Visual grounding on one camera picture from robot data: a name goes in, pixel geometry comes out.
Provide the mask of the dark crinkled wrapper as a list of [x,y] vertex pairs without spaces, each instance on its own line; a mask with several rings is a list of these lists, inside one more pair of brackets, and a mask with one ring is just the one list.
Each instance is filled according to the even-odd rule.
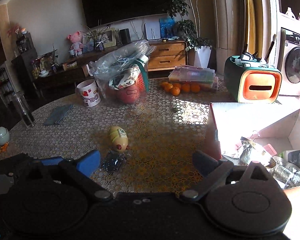
[[109,173],[117,172],[127,161],[125,153],[109,151],[102,161],[101,168]]

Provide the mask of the clear flat plastic case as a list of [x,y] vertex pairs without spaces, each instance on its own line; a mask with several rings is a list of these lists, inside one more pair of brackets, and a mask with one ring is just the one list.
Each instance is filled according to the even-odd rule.
[[218,90],[218,77],[215,70],[210,68],[175,67],[168,79],[171,82],[198,84],[203,90]]

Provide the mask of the white strawberry mug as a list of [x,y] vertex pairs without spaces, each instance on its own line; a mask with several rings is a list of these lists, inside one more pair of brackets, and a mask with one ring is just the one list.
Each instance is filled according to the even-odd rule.
[[85,107],[95,107],[101,102],[98,87],[94,79],[85,80],[79,83],[76,88]]

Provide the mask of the dark low tv bench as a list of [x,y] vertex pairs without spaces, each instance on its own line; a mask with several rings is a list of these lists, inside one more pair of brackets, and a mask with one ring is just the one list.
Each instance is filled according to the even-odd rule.
[[106,48],[103,51],[92,51],[74,57],[73,59],[68,59],[63,65],[76,62],[77,66],[67,70],[61,70],[55,74],[49,74],[47,77],[39,77],[34,81],[34,85],[38,89],[40,96],[47,101],[53,101],[73,94],[79,83],[92,78],[89,74],[85,74],[83,67],[90,61],[97,61],[102,56],[117,48],[118,46],[114,46]]

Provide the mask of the green white packet in box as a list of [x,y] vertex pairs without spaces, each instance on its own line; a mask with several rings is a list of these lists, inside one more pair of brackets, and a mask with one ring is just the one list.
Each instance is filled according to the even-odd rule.
[[288,150],[279,154],[285,161],[300,167],[300,150]]

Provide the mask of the white snack packet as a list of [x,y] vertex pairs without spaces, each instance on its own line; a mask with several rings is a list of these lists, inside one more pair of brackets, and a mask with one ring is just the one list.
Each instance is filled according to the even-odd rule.
[[283,158],[274,156],[273,159],[275,166],[268,171],[281,189],[286,190],[300,186],[300,168]]

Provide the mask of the red white cardboard box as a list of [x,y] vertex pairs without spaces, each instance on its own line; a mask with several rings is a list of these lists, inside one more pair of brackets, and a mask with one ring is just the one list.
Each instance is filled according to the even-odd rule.
[[216,160],[234,158],[242,137],[277,153],[300,150],[300,107],[281,104],[213,102],[203,151]]

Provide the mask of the framed photo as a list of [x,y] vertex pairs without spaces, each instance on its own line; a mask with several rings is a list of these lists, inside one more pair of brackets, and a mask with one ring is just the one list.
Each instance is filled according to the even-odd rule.
[[107,28],[100,33],[101,41],[105,48],[110,48],[116,46],[116,29]]

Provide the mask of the orange green storage stool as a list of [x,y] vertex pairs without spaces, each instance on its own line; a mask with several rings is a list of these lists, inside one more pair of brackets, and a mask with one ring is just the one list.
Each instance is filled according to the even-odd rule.
[[269,64],[243,61],[239,56],[231,56],[225,62],[225,86],[239,103],[274,103],[281,82],[281,72]]

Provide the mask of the glass water bottle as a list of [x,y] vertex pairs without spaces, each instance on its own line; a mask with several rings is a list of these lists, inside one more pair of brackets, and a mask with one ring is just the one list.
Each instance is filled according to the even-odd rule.
[[32,115],[32,112],[30,111],[30,108],[24,98],[23,93],[16,92],[12,96],[12,102],[25,126],[27,128],[33,127],[36,124],[36,121]]

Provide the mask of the wooden drawer cabinet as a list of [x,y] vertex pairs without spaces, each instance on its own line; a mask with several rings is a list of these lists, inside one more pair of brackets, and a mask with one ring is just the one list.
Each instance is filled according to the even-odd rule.
[[188,56],[184,41],[149,41],[156,49],[151,53],[148,71],[171,70],[181,65],[187,65]]

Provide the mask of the black speaker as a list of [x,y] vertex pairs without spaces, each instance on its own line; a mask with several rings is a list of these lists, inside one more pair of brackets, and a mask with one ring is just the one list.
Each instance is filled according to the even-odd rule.
[[130,32],[128,28],[120,29],[119,36],[120,36],[121,43],[123,45],[127,45],[131,43]]

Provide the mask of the white front-load washing machine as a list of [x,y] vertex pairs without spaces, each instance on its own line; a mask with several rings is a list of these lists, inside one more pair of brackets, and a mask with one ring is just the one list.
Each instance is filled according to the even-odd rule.
[[277,68],[282,75],[279,94],[300,96],[300,34],[281,29]]

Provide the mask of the yellow egg shaped toy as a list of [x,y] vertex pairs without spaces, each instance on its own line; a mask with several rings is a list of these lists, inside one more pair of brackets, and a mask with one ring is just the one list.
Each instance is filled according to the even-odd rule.
[[123,153],[129,150],[129,140],[127,137],[127,133],[122,127],[111,126],[109,129],[109,139],[114,151]]

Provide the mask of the blue folded cloth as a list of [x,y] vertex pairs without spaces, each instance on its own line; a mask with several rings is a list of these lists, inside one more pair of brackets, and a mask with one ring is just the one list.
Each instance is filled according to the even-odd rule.
[[60,125],[64,119],[64,117],[67,115],[67,113],[73,108],[73,105],[65,105],[65,106],[59,106],[56,107],[51,114],[48,116],[48,118],[43,123],[44,126],[54,126],[54,125]]

